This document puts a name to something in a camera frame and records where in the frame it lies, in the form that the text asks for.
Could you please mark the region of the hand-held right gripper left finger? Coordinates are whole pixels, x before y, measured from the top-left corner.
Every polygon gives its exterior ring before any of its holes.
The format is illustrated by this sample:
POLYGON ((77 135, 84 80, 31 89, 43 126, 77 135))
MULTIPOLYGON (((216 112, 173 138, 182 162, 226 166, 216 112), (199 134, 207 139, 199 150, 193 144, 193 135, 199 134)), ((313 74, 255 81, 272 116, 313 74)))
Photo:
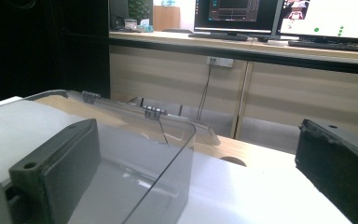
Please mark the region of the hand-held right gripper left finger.
POLYGON ((73 123, 9 169, 32 224, 67 224, 101 162, 96 119, 73 123))

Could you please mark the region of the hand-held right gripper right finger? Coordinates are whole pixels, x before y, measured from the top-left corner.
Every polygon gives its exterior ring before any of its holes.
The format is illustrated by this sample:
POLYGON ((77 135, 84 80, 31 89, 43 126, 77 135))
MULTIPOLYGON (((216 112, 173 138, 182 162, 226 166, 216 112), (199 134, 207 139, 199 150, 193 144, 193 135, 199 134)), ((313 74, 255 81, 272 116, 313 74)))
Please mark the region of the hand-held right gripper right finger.
POLYGON ((358 224, 358 135, 328 122, 304 119, 295 162, 317 190, 358 224))

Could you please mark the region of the transparent grey plastic box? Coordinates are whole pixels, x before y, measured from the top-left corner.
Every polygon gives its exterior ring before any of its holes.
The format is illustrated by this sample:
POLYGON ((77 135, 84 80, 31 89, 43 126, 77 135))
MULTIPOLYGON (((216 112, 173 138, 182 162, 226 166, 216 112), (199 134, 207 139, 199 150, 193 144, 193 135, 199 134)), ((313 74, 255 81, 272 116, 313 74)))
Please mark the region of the transparent grey plastic box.
POLYGON ((100 165, 68 224, 176 224, 188 201, 192 124, 74 91, 29 100, 63 127, 97 120, 100 165))

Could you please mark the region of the wooden table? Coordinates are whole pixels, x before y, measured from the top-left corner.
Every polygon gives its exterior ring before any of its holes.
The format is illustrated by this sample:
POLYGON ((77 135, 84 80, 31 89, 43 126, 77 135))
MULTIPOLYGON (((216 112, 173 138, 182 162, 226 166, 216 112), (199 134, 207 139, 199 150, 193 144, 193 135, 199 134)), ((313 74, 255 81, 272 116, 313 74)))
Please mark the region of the wooden table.
MULTIPOLYGON (((124 128, 143 136, 156 136, 157 134, 156 131, 146 127, 145 121, 140 123, 135 120, 136 116, 142 117, 143 112, 129 105, 110 101, 91 105, 74 97, 65 98, 58 95, 43 97, 37 102, 83 118, 96 118, 108 125, 124 128)), ((195 140, 195 150, 198 153, 237 164, 244 162, 247 167, 256 169, 292 169, 296 167, 293 154, 217 136, 220 140, 219 146, 204 145, 195 140)))

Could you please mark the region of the long wooden desk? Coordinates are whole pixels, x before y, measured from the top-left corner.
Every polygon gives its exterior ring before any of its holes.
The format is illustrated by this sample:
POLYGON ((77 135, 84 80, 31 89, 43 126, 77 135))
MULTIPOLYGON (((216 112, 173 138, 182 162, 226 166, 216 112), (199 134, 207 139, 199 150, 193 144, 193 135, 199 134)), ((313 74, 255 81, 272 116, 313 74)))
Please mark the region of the long wooden desk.
POLYGON ((330 120, 358 134, 358 52, 302 49, 280 41, 232 42, 154 32, 110 33, 112 97, 142 97, 230 118, 229 135, 248 119, 297 126, 330 120), (234 60, 231 68, 207 57, 234 60))

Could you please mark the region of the black keyboard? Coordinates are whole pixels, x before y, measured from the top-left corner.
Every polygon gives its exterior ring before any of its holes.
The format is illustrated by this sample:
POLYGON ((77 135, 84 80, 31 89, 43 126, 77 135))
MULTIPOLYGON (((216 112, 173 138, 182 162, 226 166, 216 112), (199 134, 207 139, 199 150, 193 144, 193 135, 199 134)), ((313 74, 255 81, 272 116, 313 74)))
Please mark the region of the black keyboard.
POLYGON ((207 38, 207 39, 219 39, 219 40, 227 40, 227 41, 247 41, 248 36, 246 35, 227 35, 227 34, 189 34, 188 37, 196 37, 196 38, 207 38))
POLYGON ((309 48, 309 49, 329 49, 358 52, 358 44, 355 43, 339 43, 339 42, 314 42, 314 41, 289 41, 290 47, 309 48))

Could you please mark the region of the black curtain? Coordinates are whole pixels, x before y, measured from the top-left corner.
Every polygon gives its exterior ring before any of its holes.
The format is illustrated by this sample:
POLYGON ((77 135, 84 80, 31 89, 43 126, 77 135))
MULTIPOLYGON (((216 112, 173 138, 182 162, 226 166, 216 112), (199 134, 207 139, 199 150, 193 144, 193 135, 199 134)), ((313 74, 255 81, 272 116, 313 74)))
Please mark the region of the black curtain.
POLYGON ((108 0, 0 0, 0 100, 42 91, 109 97, 108 0))

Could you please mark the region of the bright computer monitor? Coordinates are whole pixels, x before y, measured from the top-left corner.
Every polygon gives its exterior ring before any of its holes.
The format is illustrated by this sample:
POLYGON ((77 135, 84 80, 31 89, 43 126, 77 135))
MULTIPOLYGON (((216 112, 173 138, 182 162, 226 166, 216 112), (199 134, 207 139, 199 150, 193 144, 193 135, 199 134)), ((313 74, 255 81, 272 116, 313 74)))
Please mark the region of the bright computer monitor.
POLYGON ((277 33, 358 39, 358 0, 283 0, 277 33))

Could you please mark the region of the dark computer monitor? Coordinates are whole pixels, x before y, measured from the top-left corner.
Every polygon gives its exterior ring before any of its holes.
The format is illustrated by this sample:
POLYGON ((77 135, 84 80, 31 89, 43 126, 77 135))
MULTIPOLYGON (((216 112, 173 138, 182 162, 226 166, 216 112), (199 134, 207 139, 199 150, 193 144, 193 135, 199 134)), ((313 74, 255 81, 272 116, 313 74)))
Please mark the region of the dark computer monitor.
POLYGON ((279 0, 196 0, 196 32, 267 34, 279 0))

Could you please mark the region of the green potted plant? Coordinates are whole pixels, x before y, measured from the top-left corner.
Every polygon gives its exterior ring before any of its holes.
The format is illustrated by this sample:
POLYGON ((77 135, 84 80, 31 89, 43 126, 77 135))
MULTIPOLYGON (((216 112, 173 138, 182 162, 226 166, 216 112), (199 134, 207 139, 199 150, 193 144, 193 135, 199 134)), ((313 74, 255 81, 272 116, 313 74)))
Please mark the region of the green potted plant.
POLYGON ((152 19, 153 0, 128 0, 128 9, 130 19, 152 19))

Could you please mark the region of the brown cardboard box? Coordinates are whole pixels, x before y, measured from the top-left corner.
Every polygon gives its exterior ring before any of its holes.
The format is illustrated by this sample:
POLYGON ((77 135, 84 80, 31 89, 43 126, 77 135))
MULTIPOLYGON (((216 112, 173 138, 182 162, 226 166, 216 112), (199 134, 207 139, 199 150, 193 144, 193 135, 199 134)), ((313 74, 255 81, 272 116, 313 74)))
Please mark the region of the brown cardboard box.
POLYGON ((180 27, 180 8, 153 6, 153 27, 156 31, 180 27))

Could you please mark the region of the white wall power socket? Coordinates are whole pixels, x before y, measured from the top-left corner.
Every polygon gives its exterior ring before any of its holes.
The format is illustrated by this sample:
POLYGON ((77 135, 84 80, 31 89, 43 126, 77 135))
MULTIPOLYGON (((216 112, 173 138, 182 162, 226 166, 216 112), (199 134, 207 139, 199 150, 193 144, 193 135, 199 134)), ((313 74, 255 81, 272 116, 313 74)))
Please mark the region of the white wall power socket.
POLYGON ((229 58, 218 58, 218 57, 208 56, 207 63, 210 63, 214 66, 222 66, 222 67, 231 68, 234 64, 234 60, 229 59, 229 58))

